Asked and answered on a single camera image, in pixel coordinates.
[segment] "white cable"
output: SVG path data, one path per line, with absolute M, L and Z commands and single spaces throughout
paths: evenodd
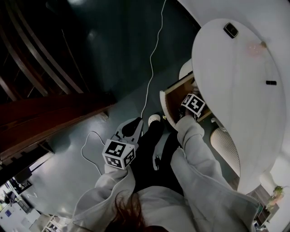
M 87 159 L 86 157 L 84 157 L 84 155 L 83 155 L 83 153 L 82 153 L 83 148 L 84 148 L 85 145 L 87 144 L 87 139 L 88 139 L 88 137 L 90 136 L 90 134 L 91 134 L 92 132 L 95 133 L 95 134 L 97 134 L 97 136 L 98 136 L 98 137 L 100 138 L 100 140 L 101 140 L 101 143 L 105 146 L 105 144 L 104 144 L 103 140 L 101 139 L 101 137 L 99 136 L 99 134 L 96 133 L 95 131 L 90 131 L 90 133 L 87 135 L 87 138 L 86 138 L 86 142 L 85 142 L 85 144 L 82 146 L 81 154 L 82 154 L 82 157 L 83 157 L 86 161 L 89 161 L 91 164 L 95 165 L 95 167 L 97 168 L 99 174 L 102 175 L 101 172 L 100 172 L 100 170 L 99 170 L 99 168 L 98 168 L 98 166 L 97 166 L 97 164 L 95 164 L 94 162 L 91 162 L 89 159 Z
M 146 108 L 146 105 L 147 105 L 147 98 L 148 98 L 149 85 L 150 85 L 150 82 L 152 81 L 152 78 L 153 78 L 153 75 L 154 75 L 151 58 L 152 58 L 152 55 L 154 54 L 154 52 L 155 52 L 155 50 L 156 50 L 156 48 L 157 48 L 158 41 L 159 41 L 159 33 L 160 33 L 160 31 L 162 30 L 162 27 L 163 27 L 163 9 L 164 9 L 164 6 L 165 6 L 165 2 L 166 2 L 166 0 L 164 1 L 164 3 L 163 3 L 163 7 L 162 7 L 162 10 L 161 10 L 161 27 L 160 27 L 159 32 L 158 32 L 158 34 L 157 34 L 157 42 L 156 42 L 156 45 L 155 45 L 155 48 L 154 48 L 153 52 L 152 52 L 151 55 L 150 55 L 150 65 L 151 65 L 152 76 L 151 76 L 151 79 L 150 79 L 149 82 L 148 82 L 147 92 L 146 92 L 146 99 L 145 99 L 145 104 L 144 104 L 143 110 L 142 110 L 142 112 L 141 112 L 141 118 L 142 118 L 142 116 L 143 116 L 143 112 L 144 112 L 144 110 L 145 110 L 145 108 Z

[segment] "black pants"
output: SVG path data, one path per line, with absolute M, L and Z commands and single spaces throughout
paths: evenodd
M 150 124 L 148 131 L 139 139 L 136 158 L 130 164 L 136 180 L 135 193 L 150 186 L 163 186 L 183 195 L 182 188 L 170 166 L 172 155 L 180 146 L 177 132 L 169 135 L 164 145 L 159 169 L 154 170 L 152 156 L 162 133 L 162 123 L 154 121 Z

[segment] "oval table top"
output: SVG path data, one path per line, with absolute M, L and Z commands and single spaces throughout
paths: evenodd
M 233 39 L 223 30 L 228 22 L 239 31 Z M 200 29 L 192 50 L 200 92 L 239 154 L 242 193 L 260 185 L 259 177 L 274 164 L 285 131 L 285 96 L 274 60 L 267 48 L 257 55 L 250 49 L 260 42 L 241 23 L 215 19 Z M 277 85 L 266 85 L 267 80 Z

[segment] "small black object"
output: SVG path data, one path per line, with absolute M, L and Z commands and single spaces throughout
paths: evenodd
M 266 85 L 277 85 L 276 81 L 266 81 Z
M 235 38 L 237 36 L 237 34 L 239 34 L 239 31 L 234 27 L 233 24 L 228 23 L 227 25 L 225 25 L 225 27 L 223 28 L 223 30 L 229 35 L 229 37 L 231 37 L 232 39 Z
M 155 157 L 155 165 L 157 167 L 157 170 L 159 170 L 160 164 L 161 164 L 161 160 L 160 160 L 159 156 L 156 156 Z

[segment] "white sweatshirt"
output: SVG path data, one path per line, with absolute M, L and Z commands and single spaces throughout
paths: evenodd
M 171 189 L 151 186 L 138 192 L 142 213 L 148 226 L 162 226 L 169 232 L 248 232 L 255 231 L 253 219 L 259 203 L 233 191 L 222 177 L 215 160 L 202 137 L 204 130 L 191 116 L 176 125 L 178 148 L 171 167 L 184 197 Z M 81 230 L 75 225 L 102 232 L 114 217 L 113 205 L 118 193 L 127 200 L 135 187 L 130 169 L 105 166 L 95 188 L 78 201 L 72 223 L 63 231 Z

